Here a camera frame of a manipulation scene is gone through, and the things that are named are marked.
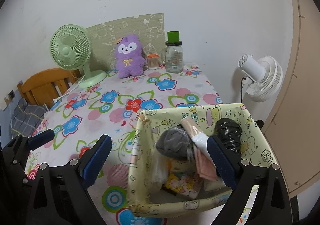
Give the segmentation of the grey plaid pillow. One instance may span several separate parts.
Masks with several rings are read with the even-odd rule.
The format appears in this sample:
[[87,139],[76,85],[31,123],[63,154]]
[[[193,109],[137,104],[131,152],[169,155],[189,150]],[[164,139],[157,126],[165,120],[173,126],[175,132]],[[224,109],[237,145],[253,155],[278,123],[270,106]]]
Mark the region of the grey plaid pillow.
[[9,125],[11,138],[19,135],[31,136],[42,122],[46,112],[46,106],[31,105],[24,98],[21,98],[11,117]]

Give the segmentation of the floral tablecloth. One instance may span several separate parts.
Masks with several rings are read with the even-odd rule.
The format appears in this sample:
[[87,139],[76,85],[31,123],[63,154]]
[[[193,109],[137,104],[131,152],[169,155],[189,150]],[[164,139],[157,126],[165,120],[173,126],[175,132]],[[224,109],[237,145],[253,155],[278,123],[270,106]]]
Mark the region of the floral tablecloth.
[[241,154],[251,159],[258,146],[250,129],[252,118],[244,109],[227,111],[221,104],[219,94],[196,65],[185,66],[181,73],[168,73],[161,67],[126,79],[120,79],[114,70],[108,71],[104,81],[74,90],[45,115],[35,133],[52,129],[55,138],[29,154],[25,172],[34,179],[44,162],[57,166],[80,158],[107,134],[113,140],[112,151],[89,192],[108,224],[210,224],[215,210],[200,217],[133,216],[126,200],[127,173],[140,110],[184,107],[185,114],[209,131],[219,117],[234,116],[243,130]]

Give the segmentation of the pink tissue packet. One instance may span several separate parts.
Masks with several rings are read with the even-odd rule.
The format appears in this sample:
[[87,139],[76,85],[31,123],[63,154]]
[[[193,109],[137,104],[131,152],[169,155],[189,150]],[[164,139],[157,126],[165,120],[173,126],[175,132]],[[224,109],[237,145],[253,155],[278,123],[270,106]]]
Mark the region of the pink tissue packet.
[[195,145],[193,146],[196,170],[201,178],[217,181],[216,167]]

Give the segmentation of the yellow cartoon tissue pack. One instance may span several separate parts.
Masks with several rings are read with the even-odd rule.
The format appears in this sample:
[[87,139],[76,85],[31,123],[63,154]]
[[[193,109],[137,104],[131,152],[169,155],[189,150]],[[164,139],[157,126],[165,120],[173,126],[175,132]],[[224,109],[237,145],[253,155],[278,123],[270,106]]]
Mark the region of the yellow cartoon tissue pack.
[[203,179],[196,170],[196,164],[188,161],[168,161],[168,179],[163,188],[191,199],[196,199],[203,185]]

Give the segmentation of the black plastic bag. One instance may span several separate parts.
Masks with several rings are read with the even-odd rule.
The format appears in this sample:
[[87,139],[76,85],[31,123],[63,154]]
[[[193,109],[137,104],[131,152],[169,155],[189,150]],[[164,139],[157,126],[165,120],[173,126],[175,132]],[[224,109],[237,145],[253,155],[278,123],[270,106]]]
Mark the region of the black plastic bag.
[[241,141],[242,129],[240,125],[229,118],[221,118],[217,121],[214,128],[216,135],[223,145],[233,151],[237,156],[241,156]]

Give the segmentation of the white standing fan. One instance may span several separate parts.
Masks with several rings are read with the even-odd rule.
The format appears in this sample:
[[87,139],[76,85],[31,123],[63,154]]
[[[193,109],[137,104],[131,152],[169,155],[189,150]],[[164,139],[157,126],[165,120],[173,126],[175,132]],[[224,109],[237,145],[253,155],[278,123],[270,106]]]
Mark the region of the white standing fan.
[[238,69],[245,75],[241,81],[241,95],[256,103],[269,100],[283,81],[283,70],[271,56],[255,60],[252,55],[244,54],[238,61]]

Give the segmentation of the wall socket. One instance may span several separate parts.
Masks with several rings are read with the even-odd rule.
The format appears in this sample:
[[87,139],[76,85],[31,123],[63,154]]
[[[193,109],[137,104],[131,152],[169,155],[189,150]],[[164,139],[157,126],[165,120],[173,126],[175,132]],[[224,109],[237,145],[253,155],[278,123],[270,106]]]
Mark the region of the wall socket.
[[9,98],[10,100],[13,100],[13,99],[15,98],[15,92],[14,92],[13,90],[11,90],[11,91],[9,92],[8,98]]

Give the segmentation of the purple plush toy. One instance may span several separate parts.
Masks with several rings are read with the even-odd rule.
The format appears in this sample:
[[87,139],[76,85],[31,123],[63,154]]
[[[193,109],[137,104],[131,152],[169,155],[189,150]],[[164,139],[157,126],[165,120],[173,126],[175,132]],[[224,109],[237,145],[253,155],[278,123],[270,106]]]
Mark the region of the purple plush toy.
[[120,79],[138,77],[144,73],[145,59],[142,44],[136,34],[123,37],[115,50],[116,70]]

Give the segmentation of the glass jar green lid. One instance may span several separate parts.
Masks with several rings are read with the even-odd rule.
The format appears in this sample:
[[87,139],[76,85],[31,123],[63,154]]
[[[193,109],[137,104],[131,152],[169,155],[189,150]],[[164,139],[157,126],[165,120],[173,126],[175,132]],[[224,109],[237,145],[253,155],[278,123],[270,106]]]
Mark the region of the glass jar green lid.
[[168,31],[163,53],[165,69],[169,73],[181,73],[184,68],[182,41],[179,31]]

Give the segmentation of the green desk fan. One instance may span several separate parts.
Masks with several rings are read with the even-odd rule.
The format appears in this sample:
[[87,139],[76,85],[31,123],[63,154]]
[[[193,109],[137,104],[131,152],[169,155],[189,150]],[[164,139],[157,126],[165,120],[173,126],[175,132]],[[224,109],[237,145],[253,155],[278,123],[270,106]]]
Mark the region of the green desk fan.
[[91,53],[92,43],[87,30],[75,24],[61,26],[50,40],[50,55],[60,68],[68,71],[83,70],[80,88],[94,86],[107,77],[103,70],[90,69]]

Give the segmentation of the grey drawstring pouch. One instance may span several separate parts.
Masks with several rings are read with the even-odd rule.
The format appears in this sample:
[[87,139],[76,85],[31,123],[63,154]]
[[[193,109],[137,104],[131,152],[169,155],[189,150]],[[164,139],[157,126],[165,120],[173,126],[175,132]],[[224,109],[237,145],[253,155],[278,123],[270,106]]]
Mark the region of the grey drawstring pouch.
[[195,161],[193,142],[181,125],[164,131],[156,143],[156,149],[160,154],[178,161]]

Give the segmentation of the green patterned mat board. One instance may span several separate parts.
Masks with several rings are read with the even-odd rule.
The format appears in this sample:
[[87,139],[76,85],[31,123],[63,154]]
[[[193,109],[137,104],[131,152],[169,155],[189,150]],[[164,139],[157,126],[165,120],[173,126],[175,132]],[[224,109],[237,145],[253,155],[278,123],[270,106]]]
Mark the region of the green patterned mat board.
[[165,50],[164,14],[145,14],[103,22],[87,29],[92,43],[89,65],[91,70],[114,70],[117,42],[136,34],[143,45],[144,55],[162,54]]

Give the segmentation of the yellow cartoon storage box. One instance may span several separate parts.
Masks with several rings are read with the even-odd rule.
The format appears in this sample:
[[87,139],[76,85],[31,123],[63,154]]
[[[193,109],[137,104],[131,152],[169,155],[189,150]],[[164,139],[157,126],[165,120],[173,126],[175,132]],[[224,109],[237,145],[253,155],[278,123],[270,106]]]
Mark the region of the yellow cartoon storage box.
[[169,174],[168,161],[172,158],[161,156],[156,150],[156,143],[164,131],[178,126],[185,117],[191,118],[207,136],[214,133],[218,120],[232,119],[242,129],[243,159],[265,168],[277,161],[257,123],[242,103],[143,110],[136,125],[127,186],[128,206],[136,216],[169,218],[201,213],[225,204],[232,193],[220,178],[215,182],[203,179],[196,199],[178,196],[163,188]]

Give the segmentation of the toothpick jar orange lid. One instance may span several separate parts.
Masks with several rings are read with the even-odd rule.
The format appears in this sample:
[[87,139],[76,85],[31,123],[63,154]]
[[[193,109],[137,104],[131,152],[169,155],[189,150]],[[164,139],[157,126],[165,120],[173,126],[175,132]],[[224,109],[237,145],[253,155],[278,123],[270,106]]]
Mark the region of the toothpick jar orange lid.
[[156,70],[159,68],[159,55],[156,53],[150,53],[146,56],[148,69]]

